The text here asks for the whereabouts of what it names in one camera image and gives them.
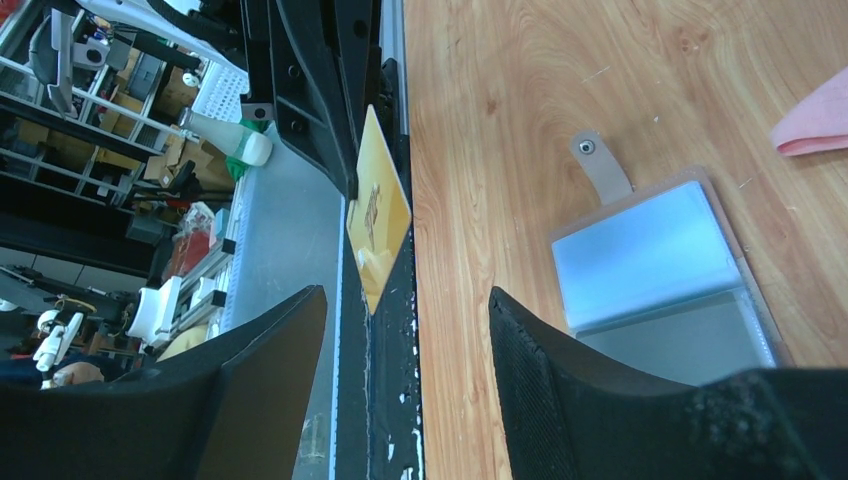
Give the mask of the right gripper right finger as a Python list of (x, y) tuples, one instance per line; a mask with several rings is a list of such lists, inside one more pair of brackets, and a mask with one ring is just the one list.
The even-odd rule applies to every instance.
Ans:
[(847, 373), (755, 368), (693, 387), (616, 361), (501, 288), (490, 337), (517, 479), (843, 479)]

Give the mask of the background storage shelf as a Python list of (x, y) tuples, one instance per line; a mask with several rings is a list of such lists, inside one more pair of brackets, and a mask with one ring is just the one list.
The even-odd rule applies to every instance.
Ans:
[(134, 290), (161, 272), (176, 228), (147, 161), (182, 108), (236, 118), (246, 76), (81, 2), (1, 5), (1, 259)]

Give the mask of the pink cloth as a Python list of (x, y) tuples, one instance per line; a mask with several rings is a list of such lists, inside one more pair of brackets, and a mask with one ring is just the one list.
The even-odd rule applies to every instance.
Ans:
[(778, 153), (793, 157), (847, 148), (847, 69), (801, 100), (772, 130)]

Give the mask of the white plastic bottle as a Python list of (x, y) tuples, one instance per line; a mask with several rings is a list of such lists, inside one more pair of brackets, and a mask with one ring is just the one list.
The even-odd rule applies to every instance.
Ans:
[(263, 133), (239, 123), (199, 114), (190, 108), (182, 110), (178, 125), (215, 146), (226, 156), (233, 157), (249, 166), (263, 166), (269, 160), (273, 150), (271, 140)]

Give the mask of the pink card holder wallet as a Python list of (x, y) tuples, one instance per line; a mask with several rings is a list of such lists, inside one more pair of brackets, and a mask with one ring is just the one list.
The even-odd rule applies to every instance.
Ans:
[(703, 167), (638, 190), (597, 132), (570, 149), (601, 201), (551, 237), (578, 341), (686, 385), (793, 365)]

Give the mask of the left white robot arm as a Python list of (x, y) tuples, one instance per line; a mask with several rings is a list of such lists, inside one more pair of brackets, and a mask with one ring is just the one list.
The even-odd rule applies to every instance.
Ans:
[(83, 1), (111, 23), (168, 39), (248, 76), (242, 112), (264, 108), (282, 142), (348, 200), (358, 150), (384, 96), (379, 1)]

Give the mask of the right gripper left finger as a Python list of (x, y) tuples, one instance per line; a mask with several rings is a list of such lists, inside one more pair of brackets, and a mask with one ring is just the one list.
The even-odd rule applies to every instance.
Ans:
[(288, 479), (324, 338), (310, 285), (111, 382), (1, 389), (5, 479)]

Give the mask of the gold VIP credit card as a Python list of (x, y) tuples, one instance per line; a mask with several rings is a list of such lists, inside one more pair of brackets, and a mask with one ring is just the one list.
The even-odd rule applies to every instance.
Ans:
[(411, 208), (375, 108), (366, 110), (346, 230), (364, 290), (375, 313), (411, 223)]

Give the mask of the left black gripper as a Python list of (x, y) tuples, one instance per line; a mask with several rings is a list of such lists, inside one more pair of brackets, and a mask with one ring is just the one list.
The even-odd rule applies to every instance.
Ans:
[(346, 199), (354, 133), (380, 92), (380, 0), (240, 2), (249, 91), (242, 116), (276, 120), (283, 143)]

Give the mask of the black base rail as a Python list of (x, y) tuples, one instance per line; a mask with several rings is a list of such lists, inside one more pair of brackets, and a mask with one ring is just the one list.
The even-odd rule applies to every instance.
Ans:
[(414, 230), (406, 226), (375, 309), (344, 246), (340, 290), (335, 479), (425, 476)]

